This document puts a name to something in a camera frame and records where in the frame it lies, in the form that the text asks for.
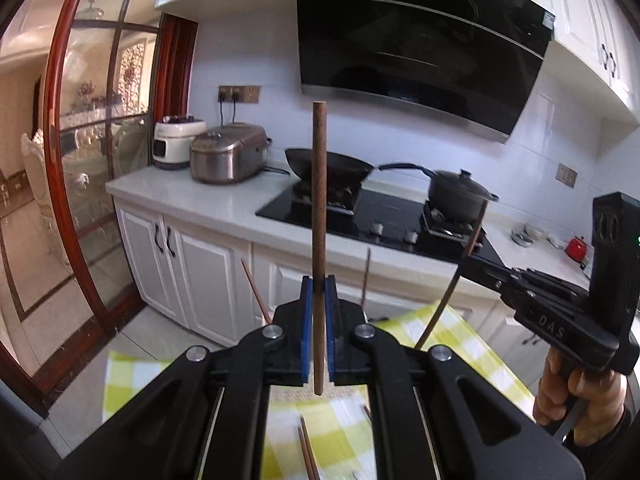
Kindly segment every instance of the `sliding glass door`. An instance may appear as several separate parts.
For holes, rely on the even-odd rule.
[[[47,68],[47,176],[69,261],[107,328],[139,303],[105,185],[149,164],[155,0],[66,0]]]

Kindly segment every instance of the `black range hood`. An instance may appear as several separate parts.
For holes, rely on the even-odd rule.
[[[530,0],[298,0],[303,91],[436,108],[505,142],[554,19]]]

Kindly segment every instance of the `white countertop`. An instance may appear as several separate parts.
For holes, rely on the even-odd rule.
[[[174,218],[210,228],[216,232],[249,240],[298,256],[311,258],[311,230],[255,215],[262,206],[285,190],[294,177],[262,173],[231,186],[209,186],[191,179],[189,170],[163,171],[155,167],[130,173],[107,183],[113,196]],[[396,194],[421,202],[415,191],[391,190],[388,185],[366,181],[365,188]],[[488,215],[485,231],[507,266],[534,268],[588,288],[589,282],[578,264],[546,240],[521,248],[510,239],[510,221]],[[328,235],[327,262],[362,270],[368,245],[356,240]],[[444,288],[455,265],[423,256],[375,247],[370,272],[431,288]],[[480,285],[460,280],[457,292],[479,298],[498,298]]]

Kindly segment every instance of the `wall switch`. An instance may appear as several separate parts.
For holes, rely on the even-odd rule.
[[[260,102],[261,86],[220,86],[218,95],[222,97],[223,103],[232,103],[234,95],[238,97],[237,103],[258,104]]]
[[[575,187],[575,181],[578,178],[578,173],[572,170],[564,164],[558,164],[558,172],[556,173],[556,180],[559,180],[563,184],[569,187]]]

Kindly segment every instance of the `wooden chopstick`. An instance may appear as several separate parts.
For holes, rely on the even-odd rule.
[[[318,472],[318,465],[316,464],[316,457],[314,457],[314,450],[311,447],[311,440],[309,434],[306,431],[305,417],[300,415],[300,428],[302,430],[302,439],[304,440],[304,447],[306,447],[306,453],[309,458],[309,465],[311,466],[311,473],[314,480],[320,480],[320,473]]]
[[[367,247],[367,264],[364,267],[364,281],[362,282],[362,299],[360,300],[360,307],[364,312],[364,301],[367,295],[367,282],[369,281],[369,265],[371,263],[371,248]]]
[[[326,275],[326,103],[314,102],[311,167],[314,393],[324,390],[324,278]]]
[[[249,272],[249,267],[246,266],[246,262],[244,260],[240,260],[240,263],[242,263],[242,268],[244,269],[246,278],[249,280],[249,285],[251,285],[251,290],[254,292],[255,301],[257,301],[258,306],[260,306],[260,310],[262,311],[264,320],[267,322],[267,325],[270,325],[272,323],[271,315],[269,314],[269,309],[267,308],[266,304],[262,300],[262,296],[258,291],[258,287],[255,285],[254,277],[251,275],[251,272]]]
[[[425,344],[428,337],[431,335],[431,332],[433,332],[433,329],[436,326],[438,320],[440,319],[440,316],[442,316],[442,313],[444,312],[444,308],[447,306],[447,303],[449,303],[449,300],[453,295],[453,291],[455,290],[456,285],[460,280],[460,265],[462,264],[462,260],[464,260],[466,257],[471,255],[471,253],[474,250],[474,246],[478,241],[478,236],[480,235],[480,229],[482,228],[482,220],[484,219],[484,213],[486,212],[486,208],[488,205],[489,205],[488,200],[485,200],[484,202],[482,202],[482,209],[480,210],[480,216],[476,220],[476,225],[474,226],[474,230],[471,235],[471,238],[469,238],[469,242],[462,253],[462,259],[460,260],[460,263],[456,267],[456,272],[453,274],[453,278],[451,279],[451,282],[449,283],[449,286],[447,287],[447,290],[445,291],[444,296],[440,300],[440,304],[438,305],[436,311],[433,313],[433,316],[431,316],[431,319],[429,320],[427,327],[424,329],[424,332],[422,332],[420,339],[418,339],[418,342],[415,344],[415,347],[414,347],[415,349],[419,350]]]
[[[298,426],[298,436],[300,438],[300,447],[302,448],[302,456],[305,459],[306,477],[309,480],[316,480],[314,477],[314,470],[311,467],[311,460],[309,459],[309,450],[306,447],[305,435],[302,433],[302,427]]]

